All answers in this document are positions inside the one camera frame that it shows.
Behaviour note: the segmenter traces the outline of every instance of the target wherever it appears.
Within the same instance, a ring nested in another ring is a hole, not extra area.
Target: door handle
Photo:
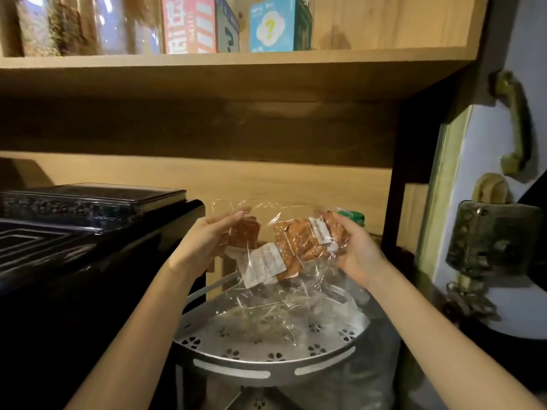
[[[532,117],[522,83],[509,70],[491,75],[490,93],[509,107],[515,151],[502,156],[504,175],[516,174],[524,169],[532,155]]]

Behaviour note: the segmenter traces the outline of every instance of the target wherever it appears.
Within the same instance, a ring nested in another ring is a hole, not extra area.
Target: perforated metal tray
[[[192,298],[224,282],[226,279]],[[259,335],[254,340],[243,341],[230,337],[233,320],[215,315],[225,293],[182,315],[174,339],[174,352],[184,369],[214,373],[238,386],[287,386],[306,381],[351,356],[355,352],[354,341],[369,324],[369,319],[361,312],[355,311],[351,316],[346,312],[340,314],[348,316],[346,321],[335,323],[328,331],[319,324],[310,323],[305,345],[269,342],[260,339]],[[343,307],[339,302],[331,301],[334,310]]]

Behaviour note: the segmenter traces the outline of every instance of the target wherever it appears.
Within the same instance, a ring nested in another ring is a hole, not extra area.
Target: black appliance
[[[0,408],[63,408],[205,207],[185,190],[108,184],[1,201]]]

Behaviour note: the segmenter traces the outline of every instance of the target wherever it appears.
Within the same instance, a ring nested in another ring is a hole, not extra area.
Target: jar lid
[[[359,226],[364,227],[365,226],[365,214],[359,213],[359,212],[349,212],[349,211],[341,211],[338,212],[338,214],[348,217],[351,220],[353,220],[355,223],[359,224]]]

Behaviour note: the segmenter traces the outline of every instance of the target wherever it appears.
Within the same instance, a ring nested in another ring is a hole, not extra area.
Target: wooden shelf
[[[268,54],[0,58],[0,95],[213,98],[228,101],[388,101],[465,66],[463,47]]]

